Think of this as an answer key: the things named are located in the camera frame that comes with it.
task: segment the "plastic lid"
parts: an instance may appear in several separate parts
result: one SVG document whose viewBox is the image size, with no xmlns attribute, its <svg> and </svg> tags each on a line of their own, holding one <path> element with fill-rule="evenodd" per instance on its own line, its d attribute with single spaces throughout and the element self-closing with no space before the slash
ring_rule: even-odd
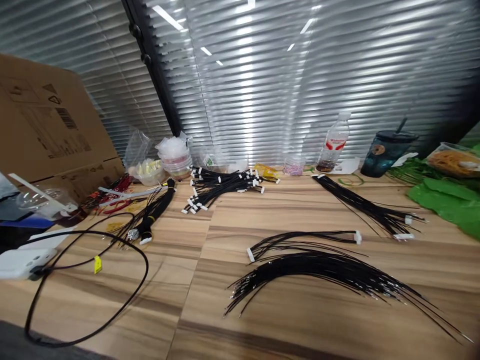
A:
<svg viewBox="0 0 480 360">
<path fill-rule="evenodd" d="M 338 114 L 338 120 L 348 120 L 352 116 L 350 111 L 342 111 Z"/>
<path fill-rule="evenodd" d="M 397 133 L 393 130 L 379 131 L 376 133 L 376 137 L 388 143 L 400 143 L 400 144 L 413 143 L 415 140 L 419 138 L 418 135 L 415 135 L 412 132 L 401 131 Z"/>
</svg>

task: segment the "clear plastic bag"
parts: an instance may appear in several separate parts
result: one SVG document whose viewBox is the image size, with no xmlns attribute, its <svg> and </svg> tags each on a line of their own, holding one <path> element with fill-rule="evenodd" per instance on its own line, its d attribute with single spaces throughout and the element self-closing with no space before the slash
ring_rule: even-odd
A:
<svg viewBox="0 0 480 360">
<path fill-rule="evenodd" d="M 130 126 L 130 140 L 128 140 L 125 156 L 123 157 L 123 165 L 129 174 L 132 175 L 134 168 L 145 160 L 152 144 L 153 140 L 145 135 L 143 131 Z"/>
</svg>

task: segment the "plastic cup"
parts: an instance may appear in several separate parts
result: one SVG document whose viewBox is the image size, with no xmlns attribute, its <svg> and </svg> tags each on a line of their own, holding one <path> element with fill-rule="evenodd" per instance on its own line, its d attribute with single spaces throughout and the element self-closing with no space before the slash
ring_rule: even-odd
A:
<svg viewBox="0 0 480 360">
<path fill-rule="evenodd" d="M 21 192 L 16 197 L 16 205 L 19 209 L 33 212 L 40 215 L 42 218 L 55 222 L 65 228 L 75 226 L 87 217 L 87 214 L 81 207 L 78 207 L 74 201 L 65 191 L 60 188 L 42 189 L 44 193 L 57 200 L 63 205 L 72 204 L 77 207 L 76 210 L 67 212 L 58 207 L 57 204 L 51 203 L 46 198 L 33 191 Z"/>
<path fill-rule="evenodd" d="M 290 176 L 302 176 L 306 160 L 302 157 L 287 156 L 283 163 L 283 173 Z"/>
<path fill-rule="evenodd" d="M 377 132 L 360 172 L 370 178 L 380 178 L 418 138 L 418 135 L 405 131 Z"/>
</svg>

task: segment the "printed symbol on box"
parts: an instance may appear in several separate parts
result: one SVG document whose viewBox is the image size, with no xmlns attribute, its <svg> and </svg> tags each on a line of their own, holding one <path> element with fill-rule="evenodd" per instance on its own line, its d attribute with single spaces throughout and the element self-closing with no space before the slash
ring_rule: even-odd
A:
<svg viewBox="0 0 480 360">
<path fill-rule="evenodd" d="M 374 155 L 382 155 L 385 152 L 385 146 L 383 145 L 375 145 L 371 150 L 371 153 Z"/>
<path fill-rule="evenodd" d="M 56 97 L 55 95 L 50 96 L 48 98 L 48 101 L 52 102 L 52 103 L 55 103 L 55 104 L 58 104 L 58 105 L 60 105 L 62 103 L 62 100 L 60 100 L 60 98 Z"/>
<path fill-rule="evenodd" d="M 51 93 L 54 93 L 55 95 L 58 95 L 57 94 L 57 90 L 55 90 L 54 86 L 52 84 L 47 84 L 45 86 L 42 86 L 42 89 L 45 89 Z"/>
</svg>

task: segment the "yellow item in container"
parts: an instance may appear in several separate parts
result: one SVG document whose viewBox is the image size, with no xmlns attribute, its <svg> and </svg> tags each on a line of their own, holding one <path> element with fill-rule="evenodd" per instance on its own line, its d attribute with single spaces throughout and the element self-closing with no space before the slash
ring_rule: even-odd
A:
<svg viewBox="0 0 480 360">
<path fill-rule="evenodd" d="M 277 170 L 275 170 L 273 167 L 270 167 L 270 166 L 266 166 L 266 165 L 263 165 L 263 164 L 260 164 L 260 163 L 256 163 L 255 164 L 255 170 L 257 170 L 258 173 L 260 174 L 260 176 L 262 176 L 264 178 L 271 178 L 271 179 L 275 179 L 275 180 L 280 178 Z"/>
</svg>

